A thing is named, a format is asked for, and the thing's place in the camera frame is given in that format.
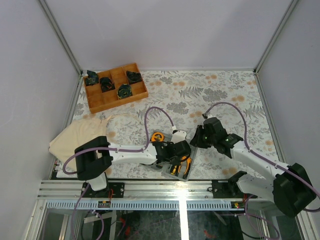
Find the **tabletop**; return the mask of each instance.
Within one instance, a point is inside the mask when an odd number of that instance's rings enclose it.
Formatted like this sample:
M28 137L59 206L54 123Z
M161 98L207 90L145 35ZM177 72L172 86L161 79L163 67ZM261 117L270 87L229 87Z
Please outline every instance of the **tabletop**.
M191 140L197 125L203 123L204 113L212 104L230 102L243 113L248 125L248 142L272 159L278 159L262 101L252 71L142 71L149 97L119 107L91 114L85 87L82 85L73 120L114 116L106 125L109 142L122 145L142 145L146 142L144 115L149 107L157 106L172 118L178 130L187 132ZM228 133L244 135L244 123L239 113L229 105L219 105L211 112ZM149 133L172 132L167 117L153 109L149 112ZM58 178L65 175L60 165ZM250 167L217 152L216 149L198 149L190 172L190 179L228 179L238 171L260 177ZM114 164L106 171L109 178L166 179L161 172L140 164Z

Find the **wooden box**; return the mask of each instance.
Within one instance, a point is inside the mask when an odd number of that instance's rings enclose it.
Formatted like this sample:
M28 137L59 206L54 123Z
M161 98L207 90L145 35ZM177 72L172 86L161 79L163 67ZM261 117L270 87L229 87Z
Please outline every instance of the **wooden box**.
M95 85L86 86L86 79L88 77L85 76L83 78L85 93L88 99L89 109L92 114L148 97L148 90L146 88L144 80L142 79L142 81L140 82L130 84L132 96L119 99L117 94L119 87L122 84L129 84L128 77L126 75L127 71L140 73L137 64L132 63L129 65L97 73L99 76L99 83ZM114 90L102 92L100 86L100 78L103 77L108 77L111 79L115 86Z

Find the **white panel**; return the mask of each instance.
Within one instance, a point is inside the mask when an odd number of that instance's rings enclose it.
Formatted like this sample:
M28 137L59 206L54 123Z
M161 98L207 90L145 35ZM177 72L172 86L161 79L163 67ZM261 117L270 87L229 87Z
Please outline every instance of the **white panel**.
M0 7L0 239L21 239L77 74L35 0Z
M83 69L254 68L291 0L47 0Z
M320 190L320 1L303 0L259 73L288 163L303 165ZM310 208L318 208L315 200ZM318 232L320 213L313 214Z

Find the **floral pattern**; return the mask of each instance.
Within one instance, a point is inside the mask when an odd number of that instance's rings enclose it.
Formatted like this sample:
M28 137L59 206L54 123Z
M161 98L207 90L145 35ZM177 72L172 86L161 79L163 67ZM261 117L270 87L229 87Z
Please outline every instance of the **floral pattern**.
M110 115L119 115L112 118L106 126L108 141L123 145L142 145L146 142L144 115L151 106L163 108L176 127L187 131L187 138L192 139L197 125L204 120L202 113L210 105L218 101L230 102L238 106L246 117L250 145L270 158L278 158L251 71L142 71L141 74L149 93L148 98L90 114L83 86L73 119L105 119ZM235 109L219 105L211 110L211 114L220 119L229 133L243 136L244 124ZM172 131L166 116L157 110L149 112L147 125L149 133L161 131L170 134ZM260 177L250 167L229 159L213 147L199 149L190 179L227 179L240 170ZM112 165L106 173L109 178L166 178L159 171L133 163ZM69 176L60 170L57 177Z

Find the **gray wall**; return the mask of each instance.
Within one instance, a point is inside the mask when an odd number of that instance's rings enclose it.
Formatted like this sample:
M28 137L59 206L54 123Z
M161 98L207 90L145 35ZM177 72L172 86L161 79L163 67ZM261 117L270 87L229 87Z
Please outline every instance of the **gray wall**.
M0 239L21 239L77 74L35 0L0 7Z
M320 190L320 1L302 0L259 76L285 157ZM318 208L315 200L310 208ZM320 232L320 213L313 214Z
M291 0L47 0L83 69L253 69Z

